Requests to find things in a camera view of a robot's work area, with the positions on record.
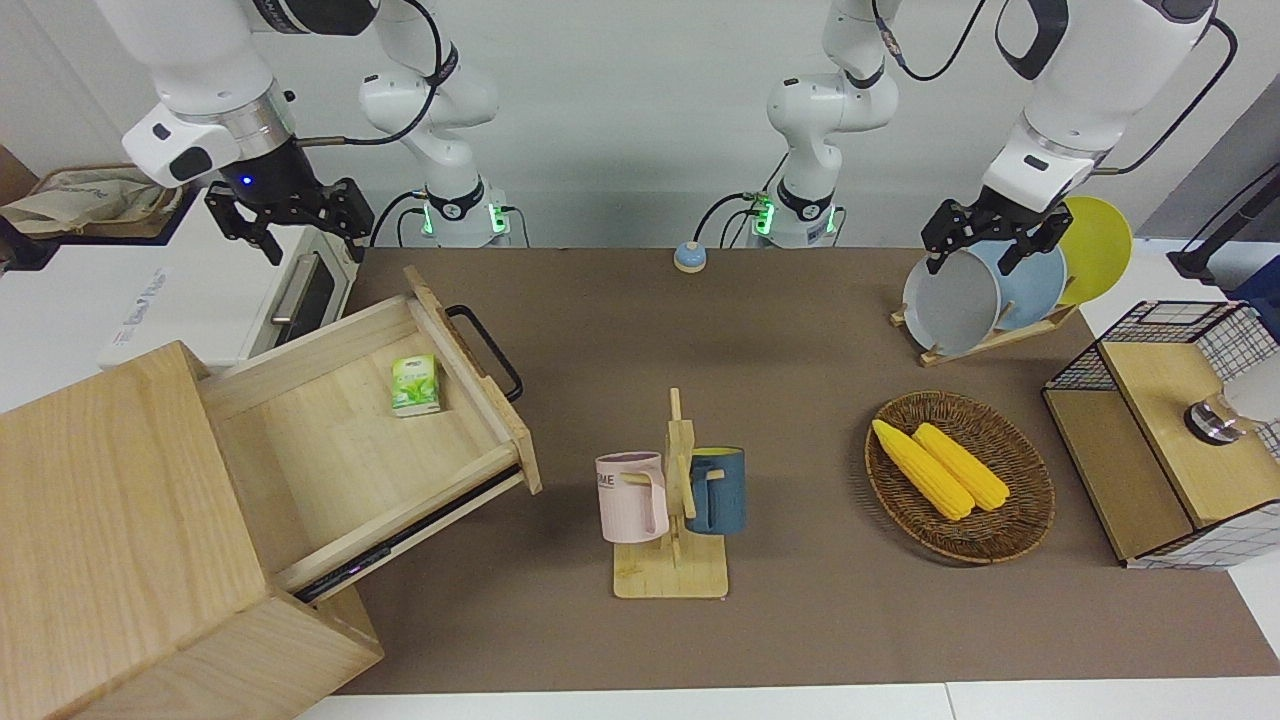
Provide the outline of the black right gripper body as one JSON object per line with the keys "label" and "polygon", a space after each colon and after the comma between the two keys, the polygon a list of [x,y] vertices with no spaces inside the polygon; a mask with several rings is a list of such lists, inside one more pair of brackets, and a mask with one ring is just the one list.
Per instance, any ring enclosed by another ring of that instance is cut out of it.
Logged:
{"label": "black right gripper body", "polygon": [[278,225],[326,223],[323,183],[294,138],[261,156],[223,167],[221,181],[237,205],[252,211],[256,220]]}

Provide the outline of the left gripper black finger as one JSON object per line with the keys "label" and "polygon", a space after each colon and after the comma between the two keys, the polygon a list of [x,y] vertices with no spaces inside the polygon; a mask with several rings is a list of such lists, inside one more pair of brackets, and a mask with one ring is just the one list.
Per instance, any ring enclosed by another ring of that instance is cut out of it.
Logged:
{"label": "left gripper black finger", "polygon": [[1023,260],[1053,251],[1073,222],[1071,213],[1050,213],[1038,223],[1004,222],[1000,232],[1010,245],[998,260],[1000,274],[1011,275]]}
{"label": "left gripper black finger", "polygon": [[954,252],[978,241],[970,223],[970,209],[954,199],[937,206],[922,228],[920,237],[928,252],[925,269],[931,275],[937,275]]}

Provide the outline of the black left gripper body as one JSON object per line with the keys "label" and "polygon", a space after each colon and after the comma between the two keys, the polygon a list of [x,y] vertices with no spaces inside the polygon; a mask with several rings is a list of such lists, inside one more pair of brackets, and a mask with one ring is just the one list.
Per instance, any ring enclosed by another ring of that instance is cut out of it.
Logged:
{"label": "black left gripper body", "polygon": [[984,184],[965,206],[960,233],[963,238],[1015,238],[1041,225],[1051,211],[1027,208]]}

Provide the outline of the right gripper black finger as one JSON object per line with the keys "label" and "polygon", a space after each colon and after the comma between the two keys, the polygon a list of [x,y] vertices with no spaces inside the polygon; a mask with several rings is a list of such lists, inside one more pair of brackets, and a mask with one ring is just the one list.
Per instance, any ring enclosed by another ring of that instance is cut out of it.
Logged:
{"label": "right gripper black finger", "polygon": [[353,178],[339,178],[321,188],[321,229],[349,246],[369,247],[375,213]]}
{"label": "right gripper black finger", "polygon": [[224,237],[244,241],[251,247],[257,249],[273,266],[282,264],[283,250],[269,229],[269,220],[247,219],[241,213],[238,197],[230,186],[210,186],[204,196],[204,202]]}

